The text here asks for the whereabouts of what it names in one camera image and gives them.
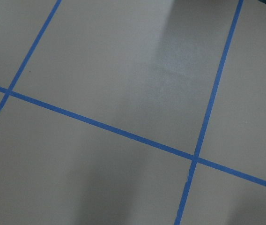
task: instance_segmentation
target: blue stripe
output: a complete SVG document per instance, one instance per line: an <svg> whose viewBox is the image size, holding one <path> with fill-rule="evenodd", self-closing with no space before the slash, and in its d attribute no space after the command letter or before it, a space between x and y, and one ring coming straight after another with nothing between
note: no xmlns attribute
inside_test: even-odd
<svg viewBox="0 0 266 225"><path fill-rule="evenodd" d="M195 172L195 168L196 168L196 163L197 163L196 161L197 161L197 158L200 155L200 150L201 150L201 147L202 147L202 144L203 144L203 141L204 141L204 137L205 137L205 133L206 133L206 130L207 130L207 126L208 126L208 122L209 122L209 119L210 119L210 115L211 115L211 112L212 112L213 104L214 104L214 101L215 101L217 89L218 89L218 86L219 86L219 82L221 80L223 67L224 67L224 64L225 64L225 61L226 61L226 58L227 58L227 55L228 55L228 51L229 51L230 44L231 44L231 41L232 41L232 38L233 38L234 30L235 30L235 27L236 27L236 24L237 24L237 21L238 21L238 17L240 15L242 3L243 3L243 0L239 0L237 8L236 8L236 11L235 11L235 14L234 14L234 18L233 18L233 21L232 21L232 24L231 24L231 27L230 27L230 30L229 30L227 41L226 41L225 47L224 47L223 52L222 52L221 61L220 61L219 66L218 66L218 70L217 70L217 73L216 73L215 81L214 81L214 84L213 84L213 88L212 88L212 91L211 91L210 99L209 99L208 106L207 106L206 113L205 113L205 117L204 117L204 120L203 120L202 128L200 130L199 138L198 138L197 145L196 145L195 151L194 151L194 160L195 160L195 162L194 163L192 162L191 165L190 165L189 173L188 173L188 179L187 179L187 182L185 183L185 187L184 187L184 190L183 190L183 194L182 194L182 197L181 197L181 201L180 201L180 204L179 204L179 208L178 208L178 211L177 211L177 216L176 216L174 225L180 225L180 223L181 223L181 219L182 219L182 216L183 216L184 208L185 208L185 205L186 205L187 197L188 197L188 194L189 194L190 186L191 186L192 179L193 179L194 172Z"/></svg>
<svg viewBox="0 0 266 225"><path fill-rule="evenodd" d="M0 87L0 92L2 93L5 93L7 91L7 89L3 88L3 87ZM214 168L214 169L217 169L217 170L220 170L220 171L223 171L225 173L229 173L229 174L232 174L234 176L237 176L239 178L242 178L242 179L245 179L245 180L248 180L248 181L251 181L251 182L254 182L254 183L257 183L257 184L260 184L262 186L265 186L266 187L266 180L262 180L260 178L257 178L257 177L254 177L254 176L251 176L251 175L248 175L246 173L243 173L243 172L240 172L240 171L237 171L237 170L234 170L234 169L231 169L231 168L228 168L226 166L223 166L223 165L220 165L220 164L217 164L217 163L214 163L214 162L211 162L211 161L208 161L206 159L203 159L203 158L198 158L197 160L193 160L193 155L190 155L188 153L185 153L185 152L182 152L182 151L179 151L177 149L174 149L174 148L171 148L171 147L168 147L168 146L165 146L165 145L162 145L160 143L156 143L154 141L151 141L149 139L146 139L146 138L143 138L143 137L139 137L137 135L134 135L134 134L131 134L129 132L126 132L126 131L123 131L123 130L120 130L118 128L115 128L115 127L111 127L109 125L106 125L106 124L103 124L101 122L98 122L96 120L92 120L92 119L89 119L87 117L84 117L84 116L80 116L78 114L75 114L73 112L70 112L68 110L64 110L64 109L61 109L61 108L58 108L58 107L55 107L53 105L50 105L48 103L45 103L45 102L42 102L42 101L39 101L39 100L36 100L34 98L31 98L31 97L28 97L28 96L25 96L25 95L22 95L22 94L19 94L17 92L12 92L11 93L11 96L15 97L15 98L18 98L18 99L21 99L21 100L24 100L26 102L29 102L29 103L32 103L32 104L35 104L37 106L40 106L40 107L43 107L43 108L46 108L46 109L49 109L49 110L52 110L54 112L57 112L57 113L60 113L60 114L63 114L63 115L66 115L68 117L72 117L74 119L77 119L77 120L80 120L82 122L86 122L86 123L89 123L91 125L94 125L96 127L99 127L99 128L103 128L105 129L104 127L108 128L106 130L108 131L111 131L113 132L113 130L118 130L120 132L122 132L122 136L125 136L125 137L128 137L128 138L131 138L132 139L132 136L135 136L135 138L133 140L136 140L136 141L139 141L139 142L142 142L144 144L150 144L151 146L155 147L155 148L158 148L158 149L161 149L161 150L164 150L164 151L167 151L167 152L170 152L172 154L175 154L177 156L181 156L181 157L184 157L186 159L189 159L189 160L192 160L192 163L200 163L200 164L203 164L203 165L206 165L208 167L211 167L211 168ZM189 176L188 176L188 180L186 183L188 183L188 185L185 186L185 191L187 191L188 188L190 188L190 185L191 185L191 182L190 182L190 177L191 176L191 173L189 173Z"/></svg>
<svg viewBox="0 0 266 225"><path fill-rule="evenodd" d="M55 3L55 5L54 5L53 9L51 10L51 12L50 12L48 18L46 19L46 21L45 21L45 23L44 23L44 25L43 25L42 28L40 29L40 31L39 31L37 37L35 38L35 40L34 40L32 46L31 46L31 48L29 49L29 51L28 51L26 57L24 58L24 60L23 60L23 62L22 62L22 64L21 64L21 66L19 67L18 71L16 72L16 74L15 74L15 76L14 76L12 82L10 83L9 88L7 89L7 91L6 91L5 95L4 95L4 97L2 98L2 100L1 100L1 102L0 102L0 112L1 112L2 108L4 107L5 103L7 102L8 98L9 98L9 95L10 95L11 92L12 92L12 89L15 87L16 82L17 82L18 79L20 78L20 76L21 76L21 74L22 74L24 68L26 67L26 65L27 65L27 63L28 63L28 61L29 61L31 55L33 54L33 52L34 52L34 50L35 50L35 48L36 48L36 46L37 46L37 44L38 44L38 42L39 42L39 40L40 40L40 38L42 37L42 35L44 34L44 31L45 31L46 28L48 27L48 25L49 25L51 19L53 18L53 16L54 16L54 14L55 14L55 12L56 12L56 10L57 10L57 8L58 8L58 6L59 6L60 3L61 3L61 0L57 0L57 1L56 1L56 3Z"/></svg>

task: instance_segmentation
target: gray floor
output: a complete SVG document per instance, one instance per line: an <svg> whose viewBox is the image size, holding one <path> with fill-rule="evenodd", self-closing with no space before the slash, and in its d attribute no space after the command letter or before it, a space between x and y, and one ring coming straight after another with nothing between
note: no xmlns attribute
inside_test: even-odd
<svg viewBox="0 0 266 225"><path fill-rule="evenodd" d="M0 0L0 101L55 2ZM174 224L237 4L62 0L0 112L0 225ZM181 225L266 224L257 0L243 3L200 157L226 169L197 164Z"/></svg>

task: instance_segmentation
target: concrete floor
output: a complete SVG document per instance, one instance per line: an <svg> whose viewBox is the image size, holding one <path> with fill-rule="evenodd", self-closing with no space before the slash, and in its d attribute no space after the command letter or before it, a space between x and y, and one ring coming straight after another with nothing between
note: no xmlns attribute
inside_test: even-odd
<svg viewBox="0 0 266 225"><path fill-rule="evenodd" d="M4 224L266 224L266 4L0 0Z"/></svg>

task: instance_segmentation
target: blue line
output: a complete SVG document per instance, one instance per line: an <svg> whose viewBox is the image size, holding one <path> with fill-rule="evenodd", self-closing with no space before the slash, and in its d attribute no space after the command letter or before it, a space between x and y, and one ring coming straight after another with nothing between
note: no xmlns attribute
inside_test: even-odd
<svg viewBox="0 0 266 225"><path fill-rule="evenodd" d="M55 14L55 12L56 12L56 10L57 10L57 8L58 8L58 6L59 6L60 3L61 3L61 0L57 0L56 1L53 9L51 10L50 14L48 15L48 18L46 19L45 23L43 24L42 28L40 29L37 37L35 38L35 40L34 40L32 46L31 46L31 48L29 49L26 57L24 58L24 60L23 60L23 62L21 64L21 66L19 67L18 71L16 72L16 74L15 74L12 82L10 83L9 88L7 89L4 97L2 98L2 100L0 102L0 112L1 112L2 108L4 107L5 103L7 102L8 98L9 98L9 95L12 92L12 89L15 87L16 82L20 78L20 76L21 76L24 68L26 67L26 65L27 65L27 63L28 63L31 55L33 54L33 52L34 52L34 50L35 50L35 48L36 48L36 46L37 46L37 44L38 44L38 42L40 40L40 38L42 37L42 35L44 34L44 31L48 27L48 25L49 25L51 19L53 18L53 16L54 16L54 14Z"/></svg>
<svg viewBox="0 0 266 225"><path fill-rule="evenodd" d="M201 163L201 164L203 164L203 165L206 165L206 166L212 167L212 168L214 168L214 169L217 169L217 170L220 170L220 171L223 171L223 172L226 172L226 173L232 174L232 175L237 176L237 177L239 177L239 178L242 178L242 179L245 179L245 180L248 180L248 181L251 181L251 182L254 182L254 183L256 183L256 184L260 184L260 185L266 187L266 180L262 180L262 179L260 179L260 178L257 178L257 177L254 177L254 176L248 175L248 174L246 174L246 173L243 173L243 172L240 172L240 171L237 171L237 170L231 169L231 168L228 168L228 167L226 167L226 166L219 165L219 164L217 164L217 163L211 162L211 161L206 160L206 159L203 159L203 158L199 158L199 159L198 159L198 163Z"/></svg>
<svg viewBox="0 0 266 225"><path fill-rule="evenodd" d="M238 18L239 18L239 14L240 14L240 11L241 11L242 3L243 3L243 0L239 0L237 8L236 8L236 11L235 11L235 14L234 14L234 18L233 18L233 21L232 21L232 24L231 24L231 27L230 27L230 30L229 30L227 41L226 41L225 47L224 47L223 52L222 52L221 61L219 63L218 70L217 70L217 73L216 73L215 81L214 81L214 84L213 84L213 88L212 88L212 91L211 91L210 99L209 99L208 106L207 106L207 109L206 109L206 113L205 113L205 117L204 117L204 120L203 120L202 128L200 130L198 142L197 142L197 145L195 147L194 161L191 163L190 168L189 168L187 182L185 183L185 186L184 186L183 194L182 194L182 197L181 197L181 201L180 201L180 204L179 204L179 208L178 208L178 211L177 211L177 216L176 216L174 225L180 225L180 223L181 223L181 219L182 219L182 216L183 216L183 212L184 212L184 208L185 208L185 205L186 205L187 197L188 197L188 194L189 194L190 186L191 186L192 179L193 179L193 176L194 176L194 172L195 172L195 168L196 168L196 164L197 164L197 159L198 159L198 157L200 155L200 150L202 148L202 144L203 144L203 141L204 141L204 137L205 137L205 133L206 133L206 130L207 130L207 126L208 126L208 122L209 122L209 119L210 119L210 115L211 115L211 111L212 111L212 108L213 108L213 104L214 104L214 101L215 101L217 89L218 89L218 86L219 86L219 82L221 80L223 67L224 67L224 64L225 64L225 61L226 61L226 58L227 58L227 55L228 55L228 51L229 51L230 44L231 44L231 41L232 41L232 38L233 38L235 27L236 27L236 24L237 24L237 21L238 21Z"/></svg>
<svg viewBox="0 0 266 225"><path fill-rule="evenodd" d="M7 89L3 88L3 87L0 87L0 92L2 93L5 93L7 91ZM223 165L220 165L220 164L217 164L217 163L214 163L214 162L211 162L211 161L208 161L206 159L203 159L203 158L198 158L197 160L193 160L193 155L190 155L188 153L185 153L185 152L182 152L182 151L179 151L177 149L173 149L171 147L168 147L168 146L165 146L165 145L162 145L160 143L156 143L154 141L151 141L151 140L148 140L146 138L143 138L143 137L139 137L137 135L134 135L134 134L131 134L131 133L128 133L126 131L123 131L123 130L120 130L118 128L115 128L115 127L111 127L109 125L106 125L106 124L103 124L101 122L98 122L98 121L95 121L95 120L92 120L92 119L89 119L89 118L86 118L84 116L80 116L78 114L75 114L73 112L70 112L70 111L67 111L67 110L64 110L64 109L61 109L61 108L58 108L58 107L55 107L53 105L50 105L48 103L45 103L45 102L42 102L42 101L39 101L39 100L36 100L34 98L31 98L31 97L28 97L28 96L25 96L25 95L22 95L22 94L19 94L17 92L14 92L12 91L11 93L11 96L15 97L15 98L18 98L18 99L21 99L21 100L24 100L26 102L29 102L29 103L32 103L32 104L35 104L37 106L40 106L42 108L45 108L45 109L49 109L49 110L52 110L56 113L60 113L60 114L63 114L63 115L66 115L68 117L72 117L76 120L80 120L82 122L86 122L86 123L89 123L91 125L94 125L94 126L97 126L97 124L102 124L102 126L97 126L97 127L100 127L100 128L103 128L103 126L106 126L108 129L108 131L111 131L113 133L115 133L113 130L116 129L120 132L122 132L123 134L121 134L122 136L125 136L125 137L128 137L128 138L131 138L132 139L132 136L135 136L134 140L136 141L139 141L139 142L142 142L144 144L148 144L149 143L152 143L150 144L151 146L155 147L155 148L158 148L158 149L161 149L161 150L164 150L164 151L167 151L169 153L172 153L172 154L175 154L177 156L181 156L181 157L184 157L186 159L189 159L189 160L192 160L192 163L195 163L197 161L197 163L200 163L200 164L203 164L203 165L206 165L206 166L209 166L211 168L214 168L214 169L217 169L217 170L220 170L220 171L223 171L225 173L229 173L229 174L232 174L234 176L237 176L239 178L242 178L242 179L245 179L245 180L248 180L248 181L251 181L251 182L254 182L254 183L257 183L257 184L260 184L262 186L265 186L266 187L266 180L262 180L260 178L256 178L256 177L253 177L251 175L248 175L248 174L245 174L243 172L240 172L240 171L237 171L237 170L234 170L234 169L231 169L231 168L228 168L226 166L223 166ZM191 182L188 180L188 185L185 186L185 192L187 191L187 189L190 187L191 185Z"/></svg>

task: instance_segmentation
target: floor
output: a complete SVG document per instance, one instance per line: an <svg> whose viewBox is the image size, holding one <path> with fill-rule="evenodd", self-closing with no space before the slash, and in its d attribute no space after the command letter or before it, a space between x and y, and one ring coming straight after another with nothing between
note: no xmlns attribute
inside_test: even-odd
<svg viewBox="0 0 266 225"><path fill-rule="evenodd" d="M4 224L266 224L266 4L0 0Z"/></svg>

